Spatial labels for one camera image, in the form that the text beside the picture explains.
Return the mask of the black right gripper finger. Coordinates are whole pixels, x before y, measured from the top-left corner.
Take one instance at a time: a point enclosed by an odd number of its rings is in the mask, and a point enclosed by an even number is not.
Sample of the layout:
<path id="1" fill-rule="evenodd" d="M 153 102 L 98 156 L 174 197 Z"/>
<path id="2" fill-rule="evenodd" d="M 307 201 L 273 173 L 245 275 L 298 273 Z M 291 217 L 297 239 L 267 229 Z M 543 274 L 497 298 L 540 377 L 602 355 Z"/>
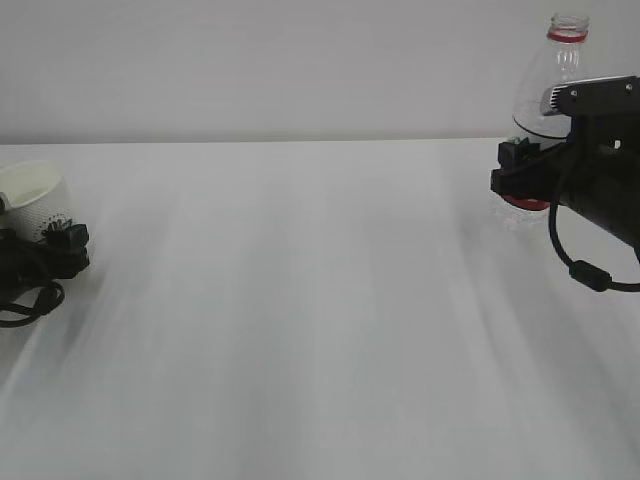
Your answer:
<path id="1" fill-rule="evenodd" d="M 546 154 L 540 143 L 513 137 L 498 145 L 497 161 L 501 170 L 526 170 L 539 163 Z"/>

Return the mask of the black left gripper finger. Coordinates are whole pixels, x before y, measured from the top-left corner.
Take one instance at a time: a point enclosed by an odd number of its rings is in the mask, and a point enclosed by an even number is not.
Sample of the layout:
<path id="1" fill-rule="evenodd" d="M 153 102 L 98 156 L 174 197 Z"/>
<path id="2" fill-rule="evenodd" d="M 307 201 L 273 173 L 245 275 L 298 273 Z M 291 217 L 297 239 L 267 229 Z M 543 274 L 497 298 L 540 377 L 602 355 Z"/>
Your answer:
<path id="1" fill-rule="evenodd" d="M 89 231 L 86 224 L 73 224 L 62 230 L 44 232 L 42 253 L 46 256 L 88 255 Z"/>

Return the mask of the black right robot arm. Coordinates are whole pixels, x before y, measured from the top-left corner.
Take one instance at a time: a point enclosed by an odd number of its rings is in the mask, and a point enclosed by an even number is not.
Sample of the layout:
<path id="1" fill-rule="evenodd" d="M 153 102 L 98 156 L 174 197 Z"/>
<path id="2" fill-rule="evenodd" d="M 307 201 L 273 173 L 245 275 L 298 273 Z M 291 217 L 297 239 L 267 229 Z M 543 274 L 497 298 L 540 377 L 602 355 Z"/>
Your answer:
<path id="1" fill-rule="evenodd" d="M 561 143 L 502 142 L 491 190 L 513 202 L 559 204 L 631 247 L 639 246 L 639 78 L 610 76 L 556 84 L 542 94 L 545 116 L 571 121 Z"/>

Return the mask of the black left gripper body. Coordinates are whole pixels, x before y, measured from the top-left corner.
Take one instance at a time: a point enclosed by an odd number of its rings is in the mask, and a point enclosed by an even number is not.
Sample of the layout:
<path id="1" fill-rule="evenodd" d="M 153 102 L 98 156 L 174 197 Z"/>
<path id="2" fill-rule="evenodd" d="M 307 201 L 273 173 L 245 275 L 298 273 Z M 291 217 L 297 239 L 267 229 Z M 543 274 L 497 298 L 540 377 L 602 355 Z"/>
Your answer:
<path id="1" fill-rule="evenodd" d="M 30 241 L 13 229 L 1 230 L 1 287 L 39 286 L 52 280 L 75 278 L 90 264 L 89 255 L 46 256 L 44 237 Z"/>

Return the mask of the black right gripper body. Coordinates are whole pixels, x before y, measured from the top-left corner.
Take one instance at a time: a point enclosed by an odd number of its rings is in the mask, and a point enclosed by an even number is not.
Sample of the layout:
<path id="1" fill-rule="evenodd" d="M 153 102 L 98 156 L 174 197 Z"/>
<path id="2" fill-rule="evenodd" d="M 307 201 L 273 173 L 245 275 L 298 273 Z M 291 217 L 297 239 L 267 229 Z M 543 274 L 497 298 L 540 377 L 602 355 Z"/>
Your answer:
<path id="1" fill-rule="evenodd" d="M 490 189 L 503 199 L 550 202 L 562 173 L 575 157 L 574 146 L 558 143 L 546 149 L 541 161 L 526 170 L 491 171 Z"/>

